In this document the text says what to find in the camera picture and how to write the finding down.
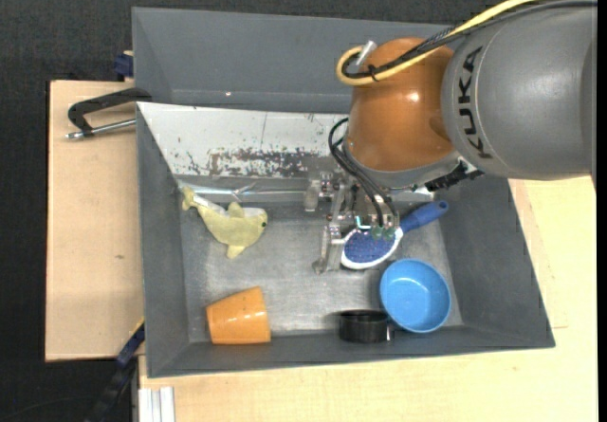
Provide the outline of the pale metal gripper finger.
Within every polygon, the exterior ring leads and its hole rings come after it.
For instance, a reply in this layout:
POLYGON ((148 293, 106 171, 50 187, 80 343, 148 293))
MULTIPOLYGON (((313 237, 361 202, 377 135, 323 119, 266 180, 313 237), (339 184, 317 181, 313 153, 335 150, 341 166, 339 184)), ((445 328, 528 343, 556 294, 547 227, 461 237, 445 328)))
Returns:
POLYGON ((322 231, 321 254, 313 262, 312 268, 316 274, 324 274, 340 269, 342 254, 342 235, 340 227, 325 226, 322 231))
POLYGON ((308 212, 316 211, 321 202, 331 202, 333 195, 333 181, 330 176, 310 179, 303 194, 303 208, 308 212))

